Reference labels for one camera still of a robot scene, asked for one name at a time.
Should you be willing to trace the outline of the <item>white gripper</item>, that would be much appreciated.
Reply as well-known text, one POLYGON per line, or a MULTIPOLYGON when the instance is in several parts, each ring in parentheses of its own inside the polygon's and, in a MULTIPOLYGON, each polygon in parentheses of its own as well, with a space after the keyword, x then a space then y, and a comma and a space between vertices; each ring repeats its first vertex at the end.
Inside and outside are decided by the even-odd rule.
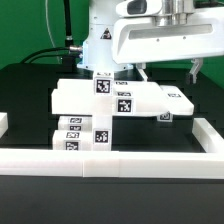
POLYGON ((195 84, 205 57, 224 55, 224 7, 196 9, 193 0, 125 0, 116 5, 112 57, 137 63, 192 59, 186 83, 195 84))

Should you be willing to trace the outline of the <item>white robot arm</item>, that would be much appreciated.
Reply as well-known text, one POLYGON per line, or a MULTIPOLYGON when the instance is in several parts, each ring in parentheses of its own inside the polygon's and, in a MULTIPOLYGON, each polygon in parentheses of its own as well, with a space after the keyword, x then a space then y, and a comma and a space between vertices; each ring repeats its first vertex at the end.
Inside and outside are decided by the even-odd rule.
POLYGON ((136 69, 190 59, 197 80, 203 60, 224 55, 224 3, 218 0, 90 0, 89 34, 79 66, 91 71, 136 69))

